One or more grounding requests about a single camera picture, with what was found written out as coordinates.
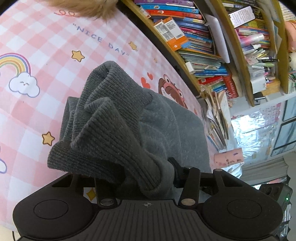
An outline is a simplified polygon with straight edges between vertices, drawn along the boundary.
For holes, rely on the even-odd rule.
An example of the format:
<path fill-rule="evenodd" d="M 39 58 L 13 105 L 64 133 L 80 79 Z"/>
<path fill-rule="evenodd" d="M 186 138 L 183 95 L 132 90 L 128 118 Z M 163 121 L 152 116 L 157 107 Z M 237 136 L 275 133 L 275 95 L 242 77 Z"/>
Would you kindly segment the grey fleece hoodie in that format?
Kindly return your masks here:
<path fill-rule="evenodd" d="M 178 198 L 170 158 L 211 172 L 202 121 L 107 61 L 90 73 L 80 97 L 67 99 L 47 165 L 118 184 L 124 196 Z"/>

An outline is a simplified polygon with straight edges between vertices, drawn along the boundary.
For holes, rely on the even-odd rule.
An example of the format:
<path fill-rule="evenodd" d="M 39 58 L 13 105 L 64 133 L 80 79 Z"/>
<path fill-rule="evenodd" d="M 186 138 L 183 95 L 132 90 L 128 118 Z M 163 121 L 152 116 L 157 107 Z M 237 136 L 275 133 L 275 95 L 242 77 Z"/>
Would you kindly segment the small white box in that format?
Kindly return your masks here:
<path fill-rule="evenodd" d="M 194 67 L 192 66 L 191 62 L 186 62 L 185 63 L 185 66 L 186 66 L 186 68 L 187 68 L 187 70 L 188 70 L 188 72 L 190 74 L 194 74 L 195 73 Z"/>

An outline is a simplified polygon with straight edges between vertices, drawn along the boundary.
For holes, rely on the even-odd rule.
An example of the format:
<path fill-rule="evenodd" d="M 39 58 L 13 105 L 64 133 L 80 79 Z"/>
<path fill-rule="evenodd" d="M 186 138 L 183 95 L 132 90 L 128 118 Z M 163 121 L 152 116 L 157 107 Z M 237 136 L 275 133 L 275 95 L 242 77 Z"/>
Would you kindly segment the orange white box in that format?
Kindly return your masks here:
<path fill-rule="evenodd" d="M 167 21 L 170 21 L 170 20 L 173 20 L 174 23 L 176 24 L 176 31 L 175 31 L 176 42 L 173 45 L 170 45 L 168 43 L 170 48 L 173 51 L 177 51 L 177 50 L 185 49 L 185 48 L 189 47 L 190 41 L 188 40 L 188 38 L 185 36 L 184 32 L 180 29 L 180 27 L 177 25 L 177 23 L 175 22 L 175 20 L 172 17 L 164 19 L 163 22 L 166 23 Z"/>
<path fill-rule="evenodd" d="M 166 23 L 160 21 L 154 25 L 154 28 L 158 31 L 158 33 L 164 38 L 164 40 L 167 43 L 169 43 L 170 45 L 175 44 L 176 24 L 173 20 L 167 21 Z"/>

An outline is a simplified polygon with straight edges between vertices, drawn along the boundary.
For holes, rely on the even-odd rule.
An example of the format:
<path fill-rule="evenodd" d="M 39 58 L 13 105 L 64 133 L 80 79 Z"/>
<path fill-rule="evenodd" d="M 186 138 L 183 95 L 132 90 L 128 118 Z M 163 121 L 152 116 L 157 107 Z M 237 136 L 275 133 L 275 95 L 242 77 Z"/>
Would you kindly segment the wooden bookshelf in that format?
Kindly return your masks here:
<path fill-rule="evenodd" d="M 225 38 L 228 53 L 230 55 L 231 67 L 236 68 L 243 95 L 247 106 L 254 106 L 254 99 L 252 94 L 252 86 L 250 82 L 250 75 L 247 68 L 247 62 L 245 61 L 243 52 L 241 50 L 239 39 L 236 35 L 236 31 L 232 27 L 232 23 L 228 17 L 228 14 L 222 5 L 221 1 L 194 1 L 201 13 L 209 14 L 218 19 L 222 33 Z M 281 94 L 288 94 L 288 51 L 287 41 L 285 39 L 285 27 L 282 14 L 280 12 L 280 5 L 278 1 L 272 1 L 275 11 L 279 14 L 280 22 L 275 25 L 279 27 L 278 34 L 282 38 L 281 46 L 278 49 L 277 56 L 280 60 L 277 68 L 277 77 L 280 80 Z M 185 67 L 185 62 L 176 53 L 173 52 L 163 38 L 154 29 L 153 22 L 146 18 L 146 16 L 140 11 L 140 8 L 133 1 L 119 1 L 117 4 L 118 9 L 124 13 L 159 49 L 159 51 L 165 56 L 170 64 L 177 70 L 177 73 L 185 80 L 185 83 L 189 86 L 190 90 L 197 94 L 201 91 L 194 79 L 193 75 L 189 74 Z"/>

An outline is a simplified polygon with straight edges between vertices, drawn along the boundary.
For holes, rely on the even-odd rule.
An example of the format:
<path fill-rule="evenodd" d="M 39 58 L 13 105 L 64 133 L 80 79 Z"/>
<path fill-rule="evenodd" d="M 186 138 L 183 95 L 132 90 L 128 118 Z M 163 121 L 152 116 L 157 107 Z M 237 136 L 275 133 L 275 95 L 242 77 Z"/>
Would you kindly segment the row of colourful books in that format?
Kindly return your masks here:
<path fill-rule="evenodd" d="M 231 78 L 233 71 L 228 65 L 230 55 L 217 18 L 201 13 L 194 1 L 133 2 L 153 25 L 172 17 L 184 32 L 190 41 L 189 47 L 173 52 L 185 63 L 191 62 L 194 67 L 195 73 L 191 75 L 201 89 L 197 94 L 203 94 L 205 91 L 224 91 L 228 99 L 239 96 Z"/>

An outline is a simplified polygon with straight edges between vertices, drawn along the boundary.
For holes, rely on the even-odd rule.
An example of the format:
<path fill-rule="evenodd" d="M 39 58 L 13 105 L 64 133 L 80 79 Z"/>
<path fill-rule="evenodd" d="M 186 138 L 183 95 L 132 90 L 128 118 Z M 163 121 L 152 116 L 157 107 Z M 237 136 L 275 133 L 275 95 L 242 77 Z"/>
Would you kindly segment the fluffy cream cat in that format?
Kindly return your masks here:
<path fill-rule="evenodd" d="M 114 16 L 118 0 L 49 0 L 51 7 L 74 12 L 84 18 L 108 20 Z"/>

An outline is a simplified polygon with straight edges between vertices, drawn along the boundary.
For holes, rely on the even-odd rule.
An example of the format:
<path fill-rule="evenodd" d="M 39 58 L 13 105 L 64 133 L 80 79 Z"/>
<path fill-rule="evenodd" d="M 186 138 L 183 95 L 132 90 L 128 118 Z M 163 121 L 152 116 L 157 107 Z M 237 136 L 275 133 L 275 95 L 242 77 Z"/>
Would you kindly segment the pink checkered cartoon table mat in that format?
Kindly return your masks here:
<path fill-rule="evenodd" d="M 42 1 L 17 1 L 1 15 L 1 226 L 14 230 L 16 204 L 61 175 L 47 167 L 47 156 L 66 100 L 79 97 L 105 61 L 153 91 L 168 77 L 187 108 L 201 114 L 178 68 L 119 11 L 108 21 L 90 20 Z"/>

